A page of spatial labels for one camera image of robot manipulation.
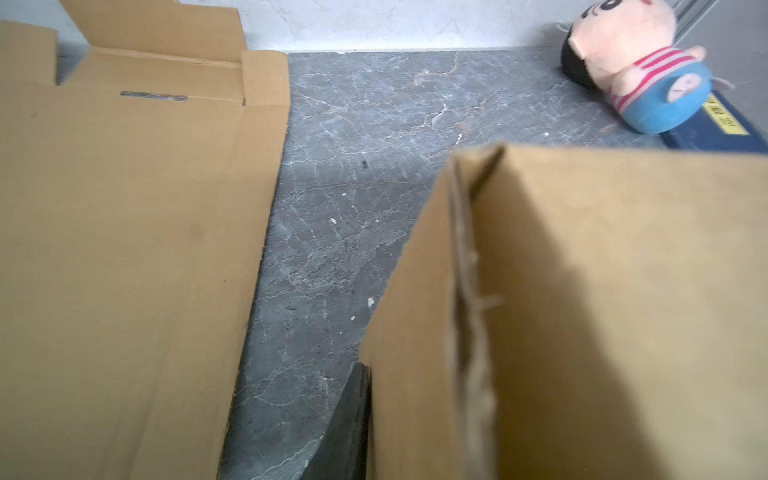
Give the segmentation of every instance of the blue book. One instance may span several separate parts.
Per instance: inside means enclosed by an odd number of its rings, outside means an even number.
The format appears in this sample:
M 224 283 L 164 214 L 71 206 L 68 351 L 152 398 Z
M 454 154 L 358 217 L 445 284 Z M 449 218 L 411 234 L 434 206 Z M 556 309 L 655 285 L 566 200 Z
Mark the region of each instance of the blue book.
M 768 144 L 757 129 L 719 91 L 661 138 L 669 148 L 680 150 L 768 154 Z

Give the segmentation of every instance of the yellow sticker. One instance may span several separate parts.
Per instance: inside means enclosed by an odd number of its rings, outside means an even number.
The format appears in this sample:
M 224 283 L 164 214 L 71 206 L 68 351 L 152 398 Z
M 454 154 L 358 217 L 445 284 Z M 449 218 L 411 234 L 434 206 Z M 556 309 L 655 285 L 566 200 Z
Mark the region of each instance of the yellow sticker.
M 744 130 L 739 121 L 725 108 L 725 105 L 721 104 L 714 94 L 710 94 L 706 102 L 704 102 L 704 110 L 712 117 L 712 120 L 723 131 L 729 135 L 749 135 L 750 133 Z

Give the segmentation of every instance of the flattened cardboard box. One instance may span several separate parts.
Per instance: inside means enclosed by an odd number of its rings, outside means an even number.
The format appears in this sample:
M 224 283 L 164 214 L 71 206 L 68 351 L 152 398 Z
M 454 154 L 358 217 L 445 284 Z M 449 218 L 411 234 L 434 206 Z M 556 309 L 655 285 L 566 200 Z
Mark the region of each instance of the flattened cardboard box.
M 360 347 L 369 478 L 768 478 L 764 157 L 503 147 L 438 178 Z
M 62 86 L 55 31 L 0 25 L 0 477 L 210 480 L 286 57 L 233 8 L 62 4 L 91 43 Z

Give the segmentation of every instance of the plush toy black hair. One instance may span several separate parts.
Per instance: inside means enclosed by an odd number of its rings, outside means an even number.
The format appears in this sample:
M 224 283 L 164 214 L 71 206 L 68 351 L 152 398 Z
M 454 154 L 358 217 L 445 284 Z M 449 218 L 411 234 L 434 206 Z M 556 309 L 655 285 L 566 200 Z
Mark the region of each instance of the plush toy black hair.
M 563 42 L 563 50 L 560 53 L 560 64 L 563 68 L 563 73 L 565 73 L 565 76 L 570 78 L 572 81 L 578 83 L 582 87 L 586 88 L 590 91 L 599 91 L 600 89 L 596 84 L 594 84 L 594 81 L 592 81 L 592 77 L 589 76 L 589 72 L 587 71 L 587 64 L 584 63 L 584 60 L 581 60 L 573 51 L 573 48 L 571 48 L 571 45 L 568 44 L 568 39 L 571 37 L 571 31 L 568 31 L 568 37 L 565 38 L 565 41 Z

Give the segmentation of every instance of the gray marble floor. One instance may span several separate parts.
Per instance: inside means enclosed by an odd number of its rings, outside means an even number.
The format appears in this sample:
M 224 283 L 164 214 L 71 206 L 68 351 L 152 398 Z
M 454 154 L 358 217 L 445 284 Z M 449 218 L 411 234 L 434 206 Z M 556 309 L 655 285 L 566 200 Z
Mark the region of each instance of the gray marble floor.
M 557 50 L 290 56 L 293 107 L 222 480 L 297 478 L 450 150 L 657 147 Z

